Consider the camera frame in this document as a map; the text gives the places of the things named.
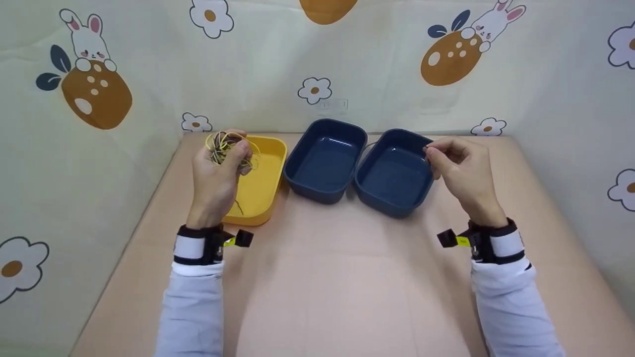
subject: white flower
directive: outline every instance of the white flower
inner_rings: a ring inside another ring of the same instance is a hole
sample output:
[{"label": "white flower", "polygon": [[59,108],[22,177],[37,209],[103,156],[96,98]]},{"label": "white flower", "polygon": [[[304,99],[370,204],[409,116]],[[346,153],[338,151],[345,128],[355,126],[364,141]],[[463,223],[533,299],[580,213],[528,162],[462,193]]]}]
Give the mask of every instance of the white flower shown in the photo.
[{"label": "white flower", "polygon": [[474,135],[480,137],[497,137],[503,134],[503,128],[507,126],[507,122],[504,120],[496,120],[495,118],[487,118],[472,128],[470,131]]},{"label": "white flower", "polygon": [[635,22],[613,31],[608,45],[613,50],[608,55],[608,63],[614,67],[627,64],[630,69],[635,69]]},{"label": "white flower", "polygon": [[33,289],[42,279],[42,264],[48,245],[31,244],[27,238],[13,237],[0,245],[0,304],[13,293]]},{"label": "white flower", "polygon": [[191,131],[192,133],[202,133],[204,131],[211,131],[211,124],[205,116],[194,116],[192,113],[186,112],[183,113],[181,128]]},{"label": "white flower", "polygon": [[217,39],[221,32],[234,28],[226,0],[192,0],[190,18],[194,25],[202,27],[209,38]]},{"label": "white flower", "polygon": [[311,105],[317,104],[320,99],[330,98],[332,94],[331,81],[328,78],[307,78],[298,90],[298,97],[306,99]]},{"label": "white flower", "polygon": [[635,170],[628,168],[617,174],[615,186],[608,190],[612,201],[621,201],[622,206],[635,212]]}]

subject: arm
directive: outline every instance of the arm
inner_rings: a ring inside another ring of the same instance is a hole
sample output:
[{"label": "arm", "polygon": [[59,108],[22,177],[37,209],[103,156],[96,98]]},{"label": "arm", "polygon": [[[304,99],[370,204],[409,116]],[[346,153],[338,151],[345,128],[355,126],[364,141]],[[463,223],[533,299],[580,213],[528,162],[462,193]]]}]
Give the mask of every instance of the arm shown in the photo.
[{"label": "arm", "polygon": [[155,357],[223,355],[223,266],[172,263]]},{"label": "arm", "polygon": [[[246,136],[239,130],[230,130]],[[218,165],[203,147],[192,159],[194,199],[177,234],[170,284],[163,295],[155,357],[223,355],[224,268],[222,218],[236,200],[237,183],[249,168],[247,141],[235,144]]]},{"label": "arm", "polygon": [[492,356],[564,356],[534,282],[536,269],[524,257],[518,230],[492,236],[497,257],[521,254],[508,264],[472,261],[472,289]]},{"label": "arm", "polygon": [[[444,178],[472,223],[491,242],[491,249],[479,247],[475,259],[480,260],[472,261],[472,288],[491,355],[564,356],[534,283],[536,270],[525,257],[515,223],[507,220],[496,198],[488,149],[448,137],[424,151],[434,178]],[[483,252],[493,252],[495,258],[485,258]]]}]

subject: plastic tray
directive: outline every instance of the plastic tray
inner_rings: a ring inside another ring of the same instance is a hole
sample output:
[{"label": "plastic tray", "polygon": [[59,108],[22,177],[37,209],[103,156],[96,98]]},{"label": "plastic tray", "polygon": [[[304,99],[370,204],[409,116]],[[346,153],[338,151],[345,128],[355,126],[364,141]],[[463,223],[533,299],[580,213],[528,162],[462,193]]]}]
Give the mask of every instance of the plastic tray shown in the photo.
[{"label": "plastic tray", "polygon": [[355,173],[359,199],[394,218],[411,214],[432,185],[432,170],[423,152],[431,142],[403,129],[385,132]]},{"label": "plastic tray", "polygon": [[366,132],[355,125],[320,119],[307,129],[284,166],[296,194],[327,205],[342,199],[366,145]]},{"label": "plastic tray", "polygon": [[271,218],[287,149],[280,139],[256,135],[250,135],[248,139],[258,146],[260,155],[255,156],[255,169],[238,182],[236,201],[240,208],[234,203],[223,222],[259,226]]}]

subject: cartoon bunny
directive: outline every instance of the cartoon bunny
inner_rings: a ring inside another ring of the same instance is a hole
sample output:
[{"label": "cartoon bunny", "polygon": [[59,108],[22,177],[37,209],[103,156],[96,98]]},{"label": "cartoon bunny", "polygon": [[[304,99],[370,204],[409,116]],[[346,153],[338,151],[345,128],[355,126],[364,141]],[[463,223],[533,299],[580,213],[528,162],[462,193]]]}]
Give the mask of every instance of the cartoon bunny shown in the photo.
[{"label": "cartoon bunny", "polygon": [[117,65],[110,59],[106,42],[102,38],[103,23],[99,15],[90,15],[88,26],[84,26],[77,15],[69,9],[61,9],[60,18],[72,32],[70,38],[77,55],[77,69],[88,72],[91,68],[90,60],[96,60],[103,62],[109,71],[117,70]]},{"label": "cartoon bunny", "polygon": [[512,0],[498,0],[492,10],[477,18],[471,27],[464,28],[461,31],[461,37],[470,39],[477,34],[483,40],[479,51],[486,52],[490,49],[491,43],[505,31],[507,24],[518,20],[527,10],[524,5],[521,5],[507,11],[511,4]]}]

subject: pink tabletop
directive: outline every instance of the pink tabletop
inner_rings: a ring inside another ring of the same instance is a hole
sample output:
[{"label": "pink tabletop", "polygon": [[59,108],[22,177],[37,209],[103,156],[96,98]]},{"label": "pink tabletop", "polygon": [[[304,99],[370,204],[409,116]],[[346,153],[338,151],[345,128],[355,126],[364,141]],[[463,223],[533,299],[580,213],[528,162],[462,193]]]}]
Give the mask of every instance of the pink tabletop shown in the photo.
[{"label": "pink tabletop", "polygon": [[[270,136],[289,151],[300,138]],[[175,233],[192,199],[190,159],[204,138],[183,139],[73,356],[152,354]],[[568,354],[632,356],[633,325],[517,145],[470,139],[490,147],[498,197],[523,234]],[[469,251],[436,238],[466,224],[442,182],[404,220],[352,191],[324,206],[283,185],[271,220],[249,228],[252,246],[225,251],[225,356],[486,356]]]}]

